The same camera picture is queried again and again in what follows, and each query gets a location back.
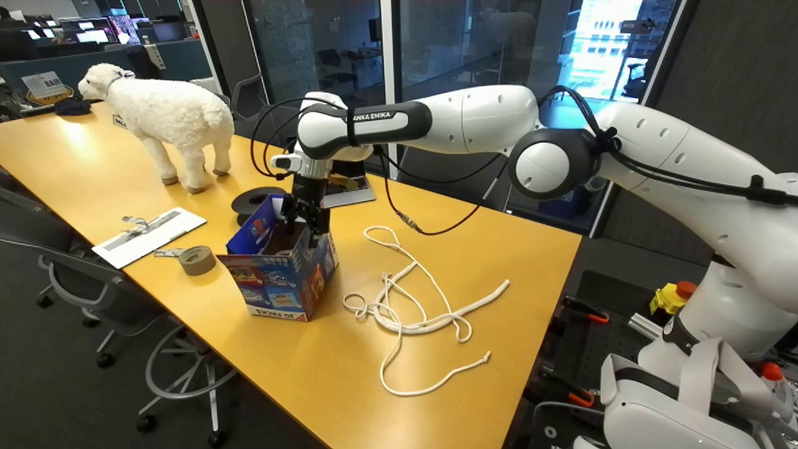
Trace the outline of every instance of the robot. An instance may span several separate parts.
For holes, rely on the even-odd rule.
[[[335,160],[364,160],[371,144],[407,141],[442,154],[502,153],[529,196],[558,196],[596,176],[681,220],[715,251],[691,301],[636,362],[601,366],[603,433],[614,449],[791,446],[793,387],[762,381],[759,362],[798,322],[798,175],[644,104],[616,102],[585,130],[547,130],[520,85],[453,90],[381,107],[346,107],[308,93],[296,144],[275,158],[295,171],[286,220],[326,231],[321,188]]]

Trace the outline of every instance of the white toy dog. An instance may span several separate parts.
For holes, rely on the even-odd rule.
[[[211,180],[204,171],[204,144],[214,148],[214,175],[230,171],[230,107],[210,90],[176,79],[134,79],[116,64],[91,64],[76,85],[85,100],[104,100],[123,124],[150,150],[160,180],[176,181],[176,169],[162,141],[185,160],[185,188],[202,193]]]

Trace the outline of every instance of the blue box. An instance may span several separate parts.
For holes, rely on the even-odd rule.
[[[282,194],[266,196],[217,255],[257,317],[312,320],[336,267],[330,234],[308,247],[308,227],[278,218]]]

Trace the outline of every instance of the desk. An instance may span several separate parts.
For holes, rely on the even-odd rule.
[[[207,218],[207,225],[172,247],[210,245],[221,251],[236,229],[232,196],[266,185],[249,166],[246,139],[235,138],[232,176],[202,194],[187,194],[181,188],[160,185],[150,154],[128,130],[113,124],[104,104],[91,109],[85,118],[2,121],[0,165],[90,242],[116,234],[123,215],[154,218],[180,204]],[[172,260],[145,257],[125,272],[330,446],[502,446],[578,234],[480,209],[462,229],[428,240],[392,215],[378,181],[374,189],[376,201],[331,215],[338,267],[312,322],[249,317],[221,264],[187,277]],[[444,227],[472,209],[467,201],[403,185],[392,193],[403,211],[426,227]],[[453,343],[451,329],[403,343],[389,372],[399,387],[426,387],[453,363],[493,352],[485,366],[428,396],[397,398],[378,387],[376,366],[397,336],[374,322],[356,322],[338,305],[350,291],[374,294],[381,272],[403,267],[399,255],[364,242],[362,229],[376,221],[393,227],[407,249],[428,264],[453,309],[512,280],[499,301],[469,317],[469,343]],[[416,284],[403,286],[423,294],[423,284]]]

